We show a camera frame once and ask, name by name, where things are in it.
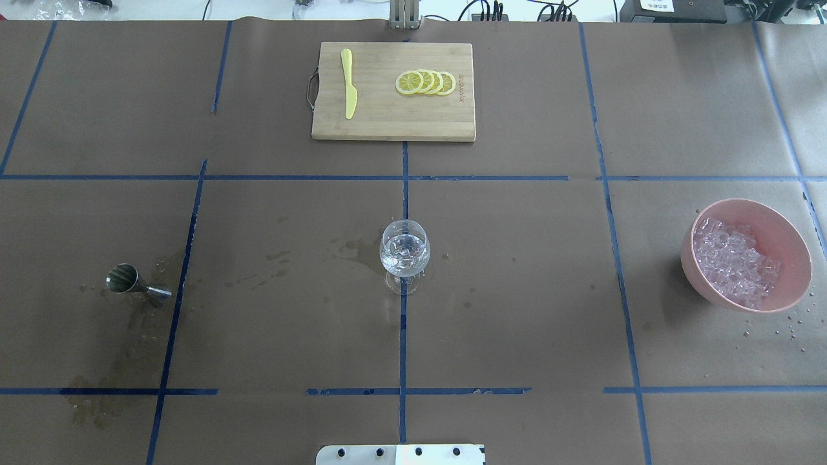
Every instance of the pink bowl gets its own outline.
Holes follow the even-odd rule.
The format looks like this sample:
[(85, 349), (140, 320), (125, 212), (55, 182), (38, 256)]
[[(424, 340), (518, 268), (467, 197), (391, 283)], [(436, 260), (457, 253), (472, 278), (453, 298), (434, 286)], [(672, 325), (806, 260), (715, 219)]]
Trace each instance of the pink bowl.
[[(707, 218), (715, 218), (728, 226), (750, 225), (758, 243), (755, 248), (763, 255), (782, 262), (778, 282), (763, 300), (761, 309), (748, 309), (723, 297), (701, 273), (692, 246), (692, 234), (698, 223)], [(781, 312), (797, 304), (810, 287), (813, 274), (810, 251), (796, 227), (767, 205), (747, 199), (720, 200), (701, 211), (683, 238), (681, 264), (689, 283), (709, 302), (727, 309), (760, 314)]]

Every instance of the yellow knife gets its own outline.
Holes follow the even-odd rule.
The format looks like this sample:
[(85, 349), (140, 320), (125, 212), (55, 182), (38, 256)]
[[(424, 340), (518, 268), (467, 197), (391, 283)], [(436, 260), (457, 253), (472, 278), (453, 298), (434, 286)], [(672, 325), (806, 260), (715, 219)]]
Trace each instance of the yellow knife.
[(351, 119), (356, 111), (356, 100), (359, 93), (353, 87), (353, 52), (351, 49), (342, 50), (342, 68), (345, 70), (345, 117)]

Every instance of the wooden cutting board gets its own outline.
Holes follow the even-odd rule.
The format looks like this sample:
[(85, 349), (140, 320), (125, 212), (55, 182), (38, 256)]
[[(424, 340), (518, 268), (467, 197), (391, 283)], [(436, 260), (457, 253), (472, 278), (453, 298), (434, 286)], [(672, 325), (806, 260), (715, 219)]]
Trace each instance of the wooden cutting board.
[[(353, 52), (356, 112), (345, 119), (342, 49)], [(408, 70), (447, 71), (457, 88), (446, 96), (402, 95), (396, 78)], [(323, 42), (318, 61), (313, 139), (460, 141), (476, 139), (471, 44)]]

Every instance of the table surface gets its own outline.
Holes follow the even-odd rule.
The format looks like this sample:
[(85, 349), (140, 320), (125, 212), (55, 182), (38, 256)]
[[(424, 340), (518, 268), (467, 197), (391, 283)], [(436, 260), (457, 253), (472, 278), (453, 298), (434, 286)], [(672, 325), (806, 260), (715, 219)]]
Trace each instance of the table surface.
[[(827, 29), (486, 26), (0, 24), (0, 463), (823, 465)], [(318, 45), (405, 40), (473, 43), (476, 142), (312, 140)], [(795, 308), (688, 285), (728, 197), (801, 232)], [(174, 301), (106, 291), (122, 262)]]

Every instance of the spilled liquid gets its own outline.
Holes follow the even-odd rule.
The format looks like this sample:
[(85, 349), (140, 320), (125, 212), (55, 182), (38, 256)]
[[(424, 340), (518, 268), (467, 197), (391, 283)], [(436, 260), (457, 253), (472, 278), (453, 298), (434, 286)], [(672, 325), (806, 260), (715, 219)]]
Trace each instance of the spilled liquid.
[[(178, 286), (183, 252), (159, 259), (149, 274), (148, 283), (175, 292)], [(187, 285), (192, 292), (195, 285)], [(112, 365), (107, 374), (97, 381), (77, 375), (69, 387), (123, 388), (158, 386), (166, 356), (166, 344), (170, 335), (174, 299), (168, 299), (160, 308), (153, 307), (138, 293), (117, 295), (102, 289), (99, 292), (104, 306), (116, 314), (126, 314), (125, 342), (112, 354)], [(77, 426), (92, 424), (106, 429), (124, 410), (146, 402), (154, 402), (154, 396), (136, 395), (67, 395), (66, 401), (74, 409), (73, 423)]]
[(385, 268), (379, 259), (379, 244), (382, 240), (382, 231), (376, 233), (376, 239), (372, 243), (362, 239), (346, 241), (341, 244), (341, 239), (331, 239), (330, 243), (340, 244), (336, 252), (332, 252), (328, 260), (347, 260), (366, 266), (377, 275), (385, 276)]

